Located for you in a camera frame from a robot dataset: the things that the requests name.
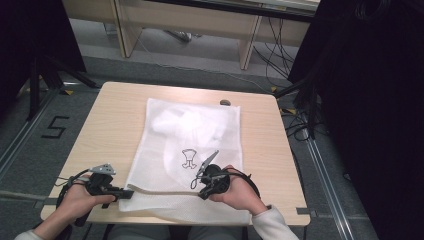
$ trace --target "sleeve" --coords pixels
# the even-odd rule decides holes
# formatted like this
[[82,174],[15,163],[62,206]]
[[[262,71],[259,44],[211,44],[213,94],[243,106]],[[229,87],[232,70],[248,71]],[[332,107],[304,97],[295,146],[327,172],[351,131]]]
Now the sleeve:
[[283,215],[274,206],[271,206],[268,211],[253,216],[252,223],[263,240],[298,240],[287,226]]
[[43,240],[43,239],[37,236],[32,230],[29,230],[16,236],[15,240]]

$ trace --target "floor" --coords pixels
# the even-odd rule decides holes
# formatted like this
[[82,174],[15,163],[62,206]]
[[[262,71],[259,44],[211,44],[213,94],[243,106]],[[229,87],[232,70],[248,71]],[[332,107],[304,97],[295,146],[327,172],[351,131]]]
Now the floor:
[[[71,24],[84,57],[88,74],[92,79],[99,82],[107,80],[138,82],[139,79],[143,79],[144,82],[153,84],[185,84],[184,86],[187,87],[237,89],[238,91],[263,94],[270,94],[272,86],[280,90],[291,84],[277,70],[267,66],[256,52],[252,54],[249,68],[240,70],[237,41],[234,39],[195,36],[195,33],[193,33],[192,40],[187,43],[162,30],[144,29],[131,57],[122,58],[117,35],[110,29],[106,31],[105,25],[81,20],[71,20]],[[258,52],[266,56],[267,59],[271,52],[268,48],[272,49],[273,46],[273,44],[268,46],[264,43],[255,44]],[[295,47],[285,47],[285,51],[292,58],[296,57],[297,50]],[[281,58],[276,55],[269,59],[278,66],[283,65]],[[289,69],[282,68],[279,71],[289,71]],[[68,76],[64,76],[64,79],[73,82]],[[75,93],[73,98],[59,94],[52,100],[51,106],[49,106],[39,124],[43,127],[36,128],[28,140],[28,142],[37,142],[43,147],[38,147],[35,154],[29,151],[31,146],[26,146],[25,149],[20,150],[21,152],[18,153],[15,162],[22,162],[11,164],[7,173],[0,176],[0,190],[34,196],[48,195],[48,186],[51,186],[55,175],[45,177],[48,178],[43,180],[47,187],[39,191],[34,190],[37,189],[34,179],[46,172],[60,171],[61,165],[58,163],[52,169],[39,167],[33,170],[29,167],[31,165],[30,160],[38,158],[39,162],[37,163],[40,166],[44,166],[44,164],[45,166],[52,166],[51,162],[44,162],[47,161],[45,159],[66,160],[66,156],[72,147],[69,142],[76,138],[89,111],[89,108],[84,108],[81,105],[92,104],[97,96],[96,92],[86,90],[77,89]],[[292,102],[295,94],[279,99],[278,105],[281,108],[293,109]],[[22,116],[26,114],[27,102],[28,94],[24,92],[22,97],[17,99],[9,117],[0,122],[1,152],[7,150],[7,146],[14,136],[25,125],[25,118]],[[45,134],[45,129],[50,123],[51,117],[61,115],[72,115],[72,119],[77,119],[68,126],[72,129],[68,131],[72,134],[66,135],[69,138],[68,140],[61,139],[53,143],[46,139],[31,139],[33,136]],[[292,128],[292,126],[302,124],[299,116],[284,113],[282,120],[299,166],[299,177],[304,187],[305,199],[311,214],[311,223],[306,229],[292,227],[295,234],[300,239],[378,239],[354,187],[344,175],[343,163],[331,142],[330,133],[326,130],[325,125],[322,124],[316,128],[317,138],[314,144],[316,144],[316,150],[319,152],[319,159],[316,159],[312,157],[311,151],[313,150],[311,150],[311,145],[307,143],[308,141],[300,141],[300,138],[304,137],[304,132],[293,133],[296,128]],[[22,172],[30,173],[20,177],[22,182],[32,181],[32,184],[16,186],[16,182],[19,181],[16,175]],[[2,194],[0,196],[2,207],[0,208],[2,213],[5,214],[0,217],[0,226],[15,226],[13,228],[20,231],[38,221],[39,209],[34,205],[36,200],[33,198],[30,200],[27,198],[11,199],[5,197],[4,192]],[[8,219],[10,219],[8,216],[22,212],[24,209],[29,212],[28,216],[30,217],[21,220],[22,226],[8,222]],[[342,226],[343,224],[340,223],[337,214],[340,212],[337,212],[337,209],[342,211],[346,217],[346,221],[343,223],[347,225]],[[3,236],[14,236],[10,229],[0,227],[0,230],[0,234]],[[84,231],[78,230],[73,239],[82,238],[86,230],[87,228]],[[249,230],[252,232],[250,239],[258,239],[254,230]],[[93,225],[93,228],[88,232],[92,239],[96,239],[94,236],[101,236],[103,231],[104,226]]]

